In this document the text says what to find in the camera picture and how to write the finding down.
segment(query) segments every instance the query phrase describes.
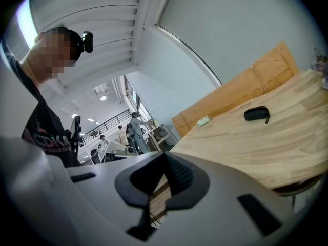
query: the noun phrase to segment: small green object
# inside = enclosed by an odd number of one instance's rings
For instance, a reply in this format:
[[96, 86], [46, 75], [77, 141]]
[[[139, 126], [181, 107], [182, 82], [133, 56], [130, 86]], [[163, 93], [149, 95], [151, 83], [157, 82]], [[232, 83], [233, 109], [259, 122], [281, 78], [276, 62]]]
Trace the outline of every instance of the small green object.
[[205, 125], [206, 123], [210, 122], [211, 121], [211, 118], [209, 116], [205, 116], [203, 118], [201, 118], [200, 120], [197, 121], [197, 125], [199, 127]]

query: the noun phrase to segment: black railing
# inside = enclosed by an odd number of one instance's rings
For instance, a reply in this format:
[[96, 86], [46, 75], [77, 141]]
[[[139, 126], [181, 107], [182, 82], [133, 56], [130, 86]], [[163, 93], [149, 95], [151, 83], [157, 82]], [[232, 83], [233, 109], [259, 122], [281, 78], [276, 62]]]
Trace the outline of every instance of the black railing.
[[127, 122], [131, 120], [131, 113], [130, 110], [125, 110], [122, 113], [118, 114], [117, 116], [112, 117], [111, 119], [107, 120], [105, 123], [100, 124], [98, 127], [94, 128], [93, 130], [86, 133], [82, 136], [83, 144], [89, 143], [90, 141], [94, 140], [95, 138], [99, 138], [100, 135], [104, 134], [106, 131], [109, 131], [119, 124], [123, 122]]

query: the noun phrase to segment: ceiling light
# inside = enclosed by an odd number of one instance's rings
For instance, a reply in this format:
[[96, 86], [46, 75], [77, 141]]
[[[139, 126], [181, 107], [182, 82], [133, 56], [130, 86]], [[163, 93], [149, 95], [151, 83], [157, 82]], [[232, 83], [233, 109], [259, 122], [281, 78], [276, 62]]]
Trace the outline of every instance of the ceiling light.
[[17, 10], [16, 15], [20, 31], [22, 32], [28, 47], [31, 48], [34, 45], [34, 39], [37, 37], [37, 32], [32, 20], [30, 0], [24, 0]]

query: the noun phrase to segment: man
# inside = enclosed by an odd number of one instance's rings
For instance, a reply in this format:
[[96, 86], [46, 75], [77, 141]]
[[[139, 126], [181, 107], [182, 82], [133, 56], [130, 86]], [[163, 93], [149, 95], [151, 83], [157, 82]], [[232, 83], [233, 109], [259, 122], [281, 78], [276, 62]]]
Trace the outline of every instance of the man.
[[152, 121], [148, 121], [148, 122], [143, 122], [141, 120], [138, 119], [138, 114], [136, 112], [133, 112], [131, 114], [132, 116], [132, 120], [131, 120], [131, 124], [132, 127], [134, 129], [134, 136], [133, 139], [135, 140], [135, 142], [138, 144], [139, 148], [144, 152], [144, 153], [148, 153], [151, 152], [149, 146], [147, 145], [147, 143], [145, 142], [143, 136], [142, 136], [142, 131], [141, 131], [141, 127], [140, 125], [148, 125], [149, 127], [152, 125]]
[[78, 60], [84, 52], [83, 41], [74, 31], [58, 27], [39, 33], [34, 42], [19, 62], [6, 41], [2, 40], [3, 50], [13, 72], [38, 101], [22, 138], [39, 146], [46, 154], [59, 157], [64, 167], [80, 166], [59, 117], [49, 108], [38, 87], [58, 73], [63, 73], [64, 67]]
[[122, 126], [119, 125], [118, 126], [118, 141], [124, 145], [124, 146], [129, 146], [129, 142], [128, 142], [128, 138], [127, 138], [127, 132], [125, 130], [122, 129]]

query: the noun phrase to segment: wooden tabletop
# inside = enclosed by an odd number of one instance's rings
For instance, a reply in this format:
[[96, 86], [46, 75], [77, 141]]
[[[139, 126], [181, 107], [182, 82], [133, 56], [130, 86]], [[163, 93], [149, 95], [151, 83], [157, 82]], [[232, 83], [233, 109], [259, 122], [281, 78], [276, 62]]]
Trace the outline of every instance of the wooden tabletop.
[[[320, 73], [302, 71], [276, 90], [195, 126], [171, 151], [237, 168], [270, 189], [322, 174], [328, 169], [328, 91], [321, 81]], [[268, 124], [245, 121], [245, 110], [257, 106], [268, 108]]]

